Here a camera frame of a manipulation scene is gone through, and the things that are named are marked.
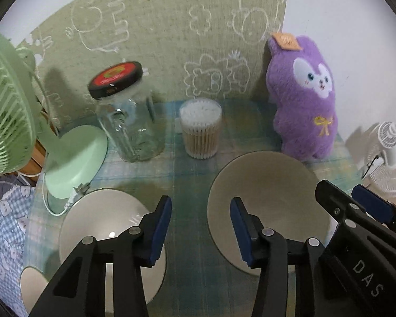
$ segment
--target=beige plate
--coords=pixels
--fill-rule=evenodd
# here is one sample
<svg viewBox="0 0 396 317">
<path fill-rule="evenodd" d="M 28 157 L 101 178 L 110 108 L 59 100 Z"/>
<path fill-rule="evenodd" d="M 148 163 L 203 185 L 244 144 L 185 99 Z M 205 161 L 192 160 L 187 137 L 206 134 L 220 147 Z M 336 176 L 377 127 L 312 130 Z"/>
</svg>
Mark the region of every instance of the beige plate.
<svg viewBox="0 0 396 317">
<path fill-rule="evenodd" d="M 31 313 L 32 308 L 45 290 L 49 282 L 33 267 L 26 267 L 21 274 L 21 295 L 26 312 Z"/>
<path fill-rule="evenodd" d="M 242 260 L 230 220 L 234 197 L 284 238 L 315 237 L 324 242 L 330 216 L 315 201 L 317 182 L 301 162 L 279 152 L 252 152 L 231 161 L 214 180 L 208 197 L 208 226 L 222 255 L 240 270 L 260 274 Z"/>
<path fill-rule="evenodd" d="M 60 262 L 85 236 L 97 240 L 117 237 L 131 226 L 138 225 L 142 217 L 149 213 L 140 201 L 131 195 L 114 189 L 96 190 L 82 197 L 69 211 L 63 221 L 59 238 Z M 152 268 L 141 268 L 145 299 L 149 303 L 157 294 L 166 271 L 166 252 L 163 247 L 161 257 Z M 106 270 L 106 311 L 113 312 L 113 265 Z"/>
</svg>

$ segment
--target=embroidered bow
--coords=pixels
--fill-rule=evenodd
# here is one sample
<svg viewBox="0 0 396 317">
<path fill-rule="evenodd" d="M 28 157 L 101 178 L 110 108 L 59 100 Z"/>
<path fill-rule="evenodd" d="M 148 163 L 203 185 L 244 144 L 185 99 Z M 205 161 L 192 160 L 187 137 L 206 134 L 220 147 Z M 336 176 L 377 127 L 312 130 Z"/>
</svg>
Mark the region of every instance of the embroidered bow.
<svg viewBox="0 0 396 317">
<path fill-rule="evenodd" d="M 326 135 L 326 136 L 330 135 L 330 132 L 328 131 L 328 126 L 332 122 L 333 122 L 333 117 L 330 117 L 329 119 L 327 119 L 327 118 L 324 118 L 322 116 L 316 116 L 314 118 L 314 124 L 317 125 L 317 126 L 322 126 L 323 127 L 321 129 L 321 131 L 320 131 L 320 134 L 318 135 L 319 137 L 323 136 L 323 135 Z"/>
</svg>

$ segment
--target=stuffed animal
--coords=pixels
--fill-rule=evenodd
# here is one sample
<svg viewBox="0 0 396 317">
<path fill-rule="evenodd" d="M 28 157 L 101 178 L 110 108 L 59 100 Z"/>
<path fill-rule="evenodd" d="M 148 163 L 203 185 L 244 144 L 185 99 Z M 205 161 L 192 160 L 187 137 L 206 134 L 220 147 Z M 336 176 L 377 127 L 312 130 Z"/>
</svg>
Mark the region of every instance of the stuffed animal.
<svg viewBox="0 0 396 317">
<path fill-rule="evenodd" d="M 332 152 L 337 134 L 333 78 L 317 45 L 304 36 L 296 40 L 302 50 L 268 41 L 272 59 L 266 84 L 277 105 L 274 129 L 284 154 L 299 161 L 322 159 Z"/>
</svg>

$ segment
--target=plastic container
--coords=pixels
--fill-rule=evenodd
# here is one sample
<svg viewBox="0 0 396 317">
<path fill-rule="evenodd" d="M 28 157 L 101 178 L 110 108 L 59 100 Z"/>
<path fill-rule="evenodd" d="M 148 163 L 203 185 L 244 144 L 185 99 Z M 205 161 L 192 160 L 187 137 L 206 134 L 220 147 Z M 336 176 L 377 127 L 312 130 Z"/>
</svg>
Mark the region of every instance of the plastic container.
<svg viewBox="0 0 396 317">
<path fill-rule="evenodd" d="M 180 107 L 179 115 L 187 154 L 200 160 L 214 156 L 222 121 L 219 103 L 205 98 L 188 100 Z"/>
<path fill-rule="evenodd" d="M 126 62 L 106 69 L 88 87 L 99 101 L 96 114 L 101 127 L 127 162 L 151 159 L 164 148 L 152 87 L 144 81 L 141 64 Z"/>
</svg>

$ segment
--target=fan base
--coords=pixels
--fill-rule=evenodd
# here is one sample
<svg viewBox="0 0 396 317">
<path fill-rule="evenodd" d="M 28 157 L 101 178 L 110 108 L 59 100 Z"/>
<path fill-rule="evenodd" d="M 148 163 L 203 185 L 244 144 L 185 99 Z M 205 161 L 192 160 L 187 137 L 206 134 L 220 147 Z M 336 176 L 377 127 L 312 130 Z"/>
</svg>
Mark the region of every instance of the fan base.
<svg viewBox="0 0 396 317">
<path fill-rule="evenodd" d="M 74 187 L 88 184 L 94 178 L 106 157 L 108 140 L 101 129 L 82 125 L 64 134 L 59 142 L 72 154 L 70 160 L 63 163 L 53 161 L 53 155 L 49 155 L 45 184 L 53 197 L 67 199 Z"/>
</svg>

